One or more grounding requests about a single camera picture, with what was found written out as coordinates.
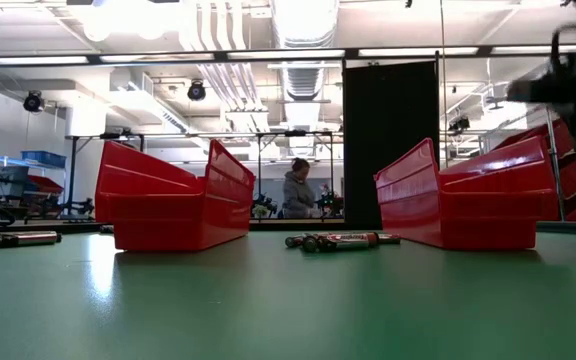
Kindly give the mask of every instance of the battery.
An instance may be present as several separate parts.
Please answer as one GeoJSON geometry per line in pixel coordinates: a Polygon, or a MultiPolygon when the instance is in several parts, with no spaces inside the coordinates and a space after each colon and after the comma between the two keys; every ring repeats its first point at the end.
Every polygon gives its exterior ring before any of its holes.
{"type": "Polygon", "coordinates": [[[296,248],[304,243],[304,237],[305,236],[289,236],[286,238],[286,241],[284,241],[284,243],[286,244],[287,248],[290,249],[296,248]]]}
{"type": "Polygon", "coordinates": [[[0,247],[2,248],[31,245],[53,245],[59,242],[61,242],[61,234],[55,231],[0,233],[0,247]]]}
{"type": "Polygon", "coordinates": [[[302,248],[306,252],[331,252],[342,249],[368,249],[379,244],[399,244],[399,237],[380,235],[377,233],[363,234],[315,234],[306,236],[302,248]]]}

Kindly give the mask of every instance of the spotlight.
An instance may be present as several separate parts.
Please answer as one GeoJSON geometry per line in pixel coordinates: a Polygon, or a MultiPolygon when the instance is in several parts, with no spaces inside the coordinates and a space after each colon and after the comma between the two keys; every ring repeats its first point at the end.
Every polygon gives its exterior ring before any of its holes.
{"type": "Polygon", "coordinates": [[[44,111],[44,99],[41,97],[41,91],[32,90],[28,92],[28,96],[24,100],[24,109],[33,114],[39,114],[44,111]]]}
{"type": "Polygon", "coordinates": [[[192,101],[201,101],[206,97],[206,89],[202,80],[193,80],[188,89],[188,98],[192,101]]]}

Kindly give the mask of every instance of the shelf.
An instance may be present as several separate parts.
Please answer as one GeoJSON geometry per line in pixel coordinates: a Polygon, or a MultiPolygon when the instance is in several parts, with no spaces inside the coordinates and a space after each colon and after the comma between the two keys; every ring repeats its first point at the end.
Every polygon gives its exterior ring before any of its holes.
{"type": "Polygon", "coordinates": [[[17,165],[17,166],[27,166],[33,169],[41,169],[41,170],[61,170],[66,171],[65,168],[60,168],[48,164],[42,164],[40,162],[34,160],[24,160],[24,159],[13,159],[7,156],[0,156],[0,163],[4,163],[7,165],[17,165]]]}

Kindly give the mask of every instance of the blue bin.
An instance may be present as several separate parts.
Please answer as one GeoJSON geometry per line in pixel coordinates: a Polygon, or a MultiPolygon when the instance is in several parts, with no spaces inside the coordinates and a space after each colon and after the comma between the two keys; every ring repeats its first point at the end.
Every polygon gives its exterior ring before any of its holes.
{"type": "Polygon", "coordinates": [[[66,157],[53,154],[48,151],[22,151],[21,158],[24,160],[34,160],[43,165],[54,166],[56,168],[66,168],[66,157]]]}

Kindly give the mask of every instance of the green table surface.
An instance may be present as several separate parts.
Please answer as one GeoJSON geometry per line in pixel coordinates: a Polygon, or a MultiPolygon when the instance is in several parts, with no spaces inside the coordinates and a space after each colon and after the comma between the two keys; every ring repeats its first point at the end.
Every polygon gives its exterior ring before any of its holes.
{"type": "Polygon", "coordinates": [[[334,254],[287,235],[197,254],[118,253],[96,234],[0,249],[0,360],[576,359],[576,235],[334,254]]]}

